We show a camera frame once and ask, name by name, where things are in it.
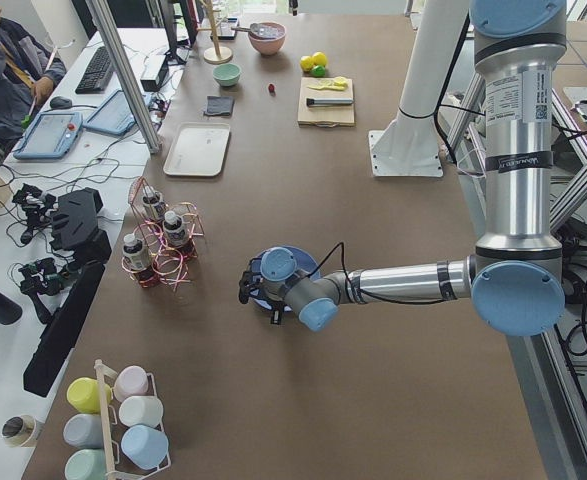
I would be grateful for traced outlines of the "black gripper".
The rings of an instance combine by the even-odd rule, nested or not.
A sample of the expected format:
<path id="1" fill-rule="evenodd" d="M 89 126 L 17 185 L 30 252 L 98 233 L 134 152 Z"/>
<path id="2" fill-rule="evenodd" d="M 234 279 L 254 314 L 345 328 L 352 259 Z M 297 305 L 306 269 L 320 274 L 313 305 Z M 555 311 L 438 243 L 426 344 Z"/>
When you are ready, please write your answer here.
<path id="1" fill-rule="evenodd" d="M 241 304 L 247 304 L 252 299 L 258 306 L 273 311 L 270 323 L 280 325 L 282 323 L 285 304 L 279 300 L 269 298 L 261 289 L 262 276 L 259 272 L 245 270 L 239 280 L 238 299 Z"/>

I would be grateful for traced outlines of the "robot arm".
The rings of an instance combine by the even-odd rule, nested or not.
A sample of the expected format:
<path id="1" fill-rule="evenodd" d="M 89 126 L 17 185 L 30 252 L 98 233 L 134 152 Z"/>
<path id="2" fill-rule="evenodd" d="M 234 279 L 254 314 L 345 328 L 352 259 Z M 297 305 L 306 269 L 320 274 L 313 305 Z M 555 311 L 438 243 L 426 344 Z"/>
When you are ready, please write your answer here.
<path id="1" fill-rule="evenodd" d="M 431 176 L 438 168 L 434 118 L 467 33 L 485 92 L 486 224 L 460 261 L 314 278 L 293 253 L 273 247 L 252 259 L 239 299 L 285 310 L 323 329 L 342 304 L 430 305 L 470 298 L 480 318 L 510 336 L 555 325 L 565 305 L 562 249 L 550 227 L 552 73 L 566 50 L 562 1 L 430 1 L 411 54 L 396 118 L 373 133 L 373 172 Z"/>

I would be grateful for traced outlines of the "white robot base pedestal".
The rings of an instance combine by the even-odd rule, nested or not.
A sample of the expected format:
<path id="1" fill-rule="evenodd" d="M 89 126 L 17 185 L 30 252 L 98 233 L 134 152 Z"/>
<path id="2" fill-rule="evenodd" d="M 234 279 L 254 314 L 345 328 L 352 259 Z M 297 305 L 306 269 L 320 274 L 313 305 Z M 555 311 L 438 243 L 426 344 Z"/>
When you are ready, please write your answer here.
<path id="1" fill-rule="evenodd" d="M 466 37 L 469 3 L 428 1 L 412 49 L 394 120 L 369 132 L 376 177 L 440 177 L 439 136 L 434 119 L 447 86 L 458 43 Z"/>

